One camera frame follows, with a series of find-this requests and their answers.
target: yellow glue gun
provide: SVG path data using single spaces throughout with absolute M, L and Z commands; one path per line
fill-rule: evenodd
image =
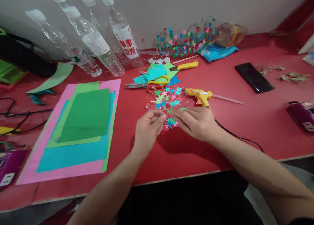
M 194 88 L 183 89 L 189 96 L 195 96 L 197 98 L 196 104 L 201 104 L 203 107 L 209 108 L 208 99 L 212 97 L 212 92 Z

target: plastic water bottle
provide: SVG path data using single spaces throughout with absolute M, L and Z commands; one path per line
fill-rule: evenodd
M 89 10 L 91 16 L 90 19 L 91 23 L 98 29 L 98 31 L 104 37 L 104 39 L 115 53 L 115 56 L 118 58 L 120 63 L 123 66 L 129 65 L 130 61 L 126 57 L 111 27 L 106 23 L 106 19 L 103 16 L 99 16 L 95 0 L 82 0 L 82 1 L 85 3 Z
M 115 77 L 123 76 L 125 73 L 123 66 L 98 29 L 88 20 L 82 18 L 75 6 L 67 7 L 63 11 L 69 18 L 77 35 L 90 48 L 101 63 L 103 63 Z
M 133 67 L 140 67 L 143 61 L 126 18 L 115 10 L 113 0 L 102 1 L 109 11 L 109 23 L 112 31 L 117 37 L 126 56 L 130 59 L 131 65 Z
M 93 77 L 99 76 L 102 73 L 101 68 L 96 64 L 95 60 L 81 47 L 74 45 L 69 40 L 70 36 L 64 36 L 53 27 L 38 9 L 26 11 L 25 14 L 39 24 L 46 37 L 86 73 Z

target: pink paper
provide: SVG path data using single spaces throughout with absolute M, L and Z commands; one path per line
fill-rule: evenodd
M 116 95 L 114 104 L 117 104 L 120 91 L 120 84 L 121 79 L 102 81 L 99 83 L 99 89 L 101 90 L 109 88 L 111 93 L 115 91 Z M 58 103 L 56 104 L 56 107 L 52 111 L 52 117 L 50 118 L 50 121 L 47 123 L 47 127 L 43 132 L 42 137 L 38 141 L 37 145 L 34 146 L 33 152 L 30 155 L 30 159 L 28 160 L 28 163 L 24 166 L 24 169 L 16 183 L 17 185 L 101 173 L 103 160 L 36 173 L 41 157 L 52 135 L 52 132 L 57 124 L 58 118 L 62 112 L 62 108 L 65 104 L 65 101 L 69 100 L 72 97 L 76 85 L 77 84 L 70 84 L 64 90 L 62 96 L 60 97 Z

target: black smartphone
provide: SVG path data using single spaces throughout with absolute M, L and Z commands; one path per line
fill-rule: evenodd
M 267 92 L 275 89 L 275 87 L 271 85 L 251 63 L 237 65 L 235 69 L 256 93 Z

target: wire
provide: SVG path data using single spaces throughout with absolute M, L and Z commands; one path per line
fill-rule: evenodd
M 25 133 L 25 132 L 29 132 L 29 131 L 32 131 L 36 128 L 39 128 L 41 127 L 42 125 L 44 125 L 46 121 L 44 121 L 43 123 L 41 123 L 40 125 L 34 127 L 34 128 L 31 128 L 29 130 L 25 130 L 25 131 L 17 131 L 17 129 L 19 129 L 19 127 L 32 115 L 32 114 L 37 114 L 37 113 L 45 113 L 45 112 L 51 112 L 53 111 L 53 109 L 48 109 L 48 110 L 40 110 L 40 111 L 35 111 L 35 112 L 29 112 L 29 111 L 26 111 L 26 112 L 23 112 L 21 114 L 12 114 L 11 113 L 11 109 L 13 108 L 13 106 L 15 105 L 15 100 L 12 99 L 12 98 L 0 98 L 0 101 L 1 100 L 11 100 L 12 101 L 12 104 L 9 106 L 8 110 L 5 112 L 5 113 L 0 113 L 0 115 L 4 115 L 6 118 L 12 118 L 12 117 L 17 117 L 17 116 L 25 116 L 25 118 L 15 127 L 15 129 L 9 131 L 9 132 L 6 132 L 6 133 L 3 133 L 3 134 L 0 134 L 0 137 L 1 136 L 4 136 L 4 135 L 7 135 L 9 133 L 12 133 L 12 134 L 19 134 L 19 133 Z
M 215 121 L 216 121 L 216 123 L 217 123 L 223 130 L 225 130 L 226 132 L 230 133 L 232 136 L 237 137 L 237 138 L 241 138 L 241 139 L 244 139 L 244 140 L 247 140 L 247 141 L 250 141 L 250 142 L 255 143 L 255 144 L 261 149 L 261 151 L 262 151 L 263 153 L 265 153 L 264 150 L 263 150 L 263 148 L 262 148 L 259 144 L 257 144 L 256 142 L 254 142 L 254 141 L 252 141 L 252 140 L 250 140 L 250 139 L 247 139 L 247 138 L 243 138 L 243 137 L 237 136 L 236 134 L 230 132 L 228 129 L 226 129 L 224 126 L 222 126 L 216 119 L 215 119 Z

